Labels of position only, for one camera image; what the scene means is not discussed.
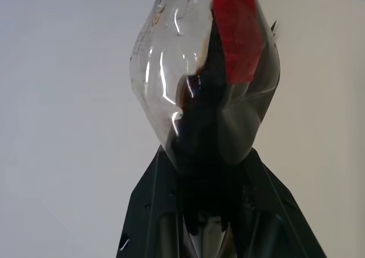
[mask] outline transparent plastic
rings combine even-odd
[[[258,0],[156,0],[130,75],[170,160],[191,174],[249,153],[279,58]]]

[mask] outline clear plastic bottle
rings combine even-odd
[[[258,0],[156,0],[130,64],[133,91],[178,172],[249,153],[279,81]]]

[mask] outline white background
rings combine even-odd
[[[158,141],[129,56],[154,0],[0,0],[0,257],[115,257]],[[255,146],[329,257],[364,257],[365,5],[263,0],[281,82]]]

